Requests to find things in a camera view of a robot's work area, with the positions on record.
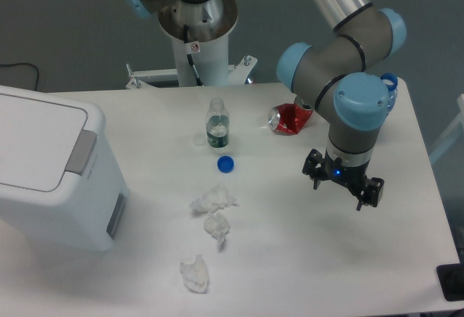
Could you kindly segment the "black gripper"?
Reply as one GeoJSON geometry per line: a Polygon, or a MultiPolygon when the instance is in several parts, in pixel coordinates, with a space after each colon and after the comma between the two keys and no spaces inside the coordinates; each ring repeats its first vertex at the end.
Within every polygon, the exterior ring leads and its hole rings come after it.
{"type": "Polygon", "coordinates": [[[302,172],[313,182],[317,190],[322,181],[333,181],[347,189],[359,189],[355,192],[358,200],[356,211],[363,206],[378,207],[384,191],[382,178],[367,178],[366,170],[370,162],[370,151],[362,154],[349,154],[335,150],[326,150],[324,156],[312,149],[305,159],[302,172]]]}

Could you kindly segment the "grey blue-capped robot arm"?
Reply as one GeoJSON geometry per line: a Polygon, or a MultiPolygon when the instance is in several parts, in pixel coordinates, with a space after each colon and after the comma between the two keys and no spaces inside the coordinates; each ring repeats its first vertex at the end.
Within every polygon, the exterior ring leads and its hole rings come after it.
{"type": "MultiPolygon", "coordinates": [[[[141,17],[154,15],[173,42],[181,86],[231,83],[227,42],[238,19],[235,0],[126,0],[141,17]]],[[[325,152],[311,151],[302,169],[315,185],[333,181],[350,191],[359,206],[376,207],[384,181],[366,170],[381,126],[391,111],[394,82],[366,70],[395,53],[407,31],[400,15],[376,9],[371,0],[314,0],[335,33],[323,49],[291,45],[276,74],[298,100],[329,124],[325,152]]]]}

